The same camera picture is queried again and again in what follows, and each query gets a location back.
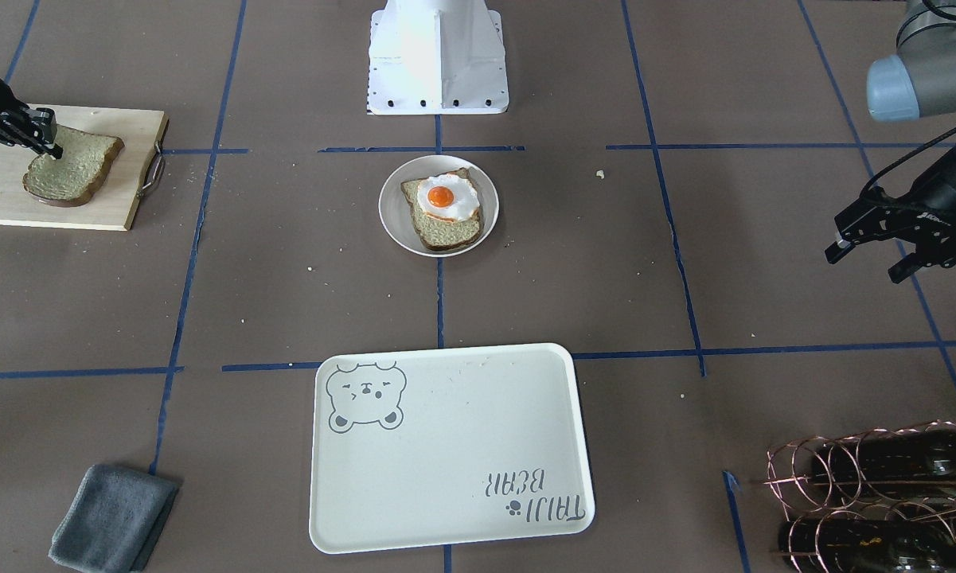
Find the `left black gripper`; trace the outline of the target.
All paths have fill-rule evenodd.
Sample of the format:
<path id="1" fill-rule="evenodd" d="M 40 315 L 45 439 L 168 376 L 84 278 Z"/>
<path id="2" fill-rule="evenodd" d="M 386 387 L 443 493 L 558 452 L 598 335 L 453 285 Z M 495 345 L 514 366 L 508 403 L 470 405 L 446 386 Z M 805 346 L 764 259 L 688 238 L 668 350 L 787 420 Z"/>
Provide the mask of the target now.
<path id="1" fill-rule="evenodd" d="M 825 249 L 828 264 L 837 264 L 860 244 L 891 239 L 915 246 L 913 253 L 888 269 L 894 284 L 909 279 L 925 263 L 956 263 L 956 208 L 903 202 L 874 186 L 838 213 L 834 222 L 837 238 Z"/>

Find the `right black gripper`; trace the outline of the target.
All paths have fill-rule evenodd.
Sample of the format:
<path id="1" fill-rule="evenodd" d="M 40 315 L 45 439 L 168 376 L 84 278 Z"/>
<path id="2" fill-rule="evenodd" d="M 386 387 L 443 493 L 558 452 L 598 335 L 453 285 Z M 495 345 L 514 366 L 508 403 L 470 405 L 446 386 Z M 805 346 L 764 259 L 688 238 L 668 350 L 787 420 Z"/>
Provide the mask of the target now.
<path id="1" fill-rule="evenodd" d="M 51 108 L 32 109 L 24 106 L 0 111 L 2 145 L 25 146 L 33 152 L 42 152 L 54 159 L 60 159 L 64 150 L 56 144 L 56 134 L 56 112 Z"/>

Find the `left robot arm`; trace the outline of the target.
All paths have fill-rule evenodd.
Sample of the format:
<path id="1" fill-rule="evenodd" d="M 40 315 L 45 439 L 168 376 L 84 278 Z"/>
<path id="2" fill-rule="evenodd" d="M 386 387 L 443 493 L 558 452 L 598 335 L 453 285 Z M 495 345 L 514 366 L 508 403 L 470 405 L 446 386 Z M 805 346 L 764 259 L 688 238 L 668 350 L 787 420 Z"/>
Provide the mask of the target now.
<path id="1" fill-rule="evenodd" d="M 892 55 L 871 64 L 866 83 L 872 119 L 914 121 L 956 112 L 956 1 L 908 1 Z M 956 265 L 956 145 L 893 198 L 883 168 L 835 216 L 837 238 L 825 250 L 841 261 L 860 244 L 898 239 L 914 250 L 888 269 L 901 283 L 925 267 Z"/>

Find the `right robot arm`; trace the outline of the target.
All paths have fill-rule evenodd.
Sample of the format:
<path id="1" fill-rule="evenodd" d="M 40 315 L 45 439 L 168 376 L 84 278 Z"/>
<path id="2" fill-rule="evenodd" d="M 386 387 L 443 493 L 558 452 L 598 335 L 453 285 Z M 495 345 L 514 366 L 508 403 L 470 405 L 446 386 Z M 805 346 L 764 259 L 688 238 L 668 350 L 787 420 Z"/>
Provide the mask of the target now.
<path id="1" fill-rule="evenodd" d="M 48 154 L 60 159 L 63 149 L 55 143 L 57 133 L 54 110 L 29 107 L 0 77 L 0 144 L 23 146 L 37 155 Z"/>

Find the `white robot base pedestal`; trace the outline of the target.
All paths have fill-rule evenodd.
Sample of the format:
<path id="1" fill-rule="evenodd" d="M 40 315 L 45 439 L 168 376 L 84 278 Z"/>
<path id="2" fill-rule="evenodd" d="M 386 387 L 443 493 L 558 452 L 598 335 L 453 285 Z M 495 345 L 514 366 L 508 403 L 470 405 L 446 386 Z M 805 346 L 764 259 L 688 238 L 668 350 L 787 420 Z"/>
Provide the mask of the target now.
<path id="1" fill-rule="evenodd" d="M 388 1 L 371 15 L 366 111 L 502 114 L 510 105 L 503 25 L 484 1 Z"/>

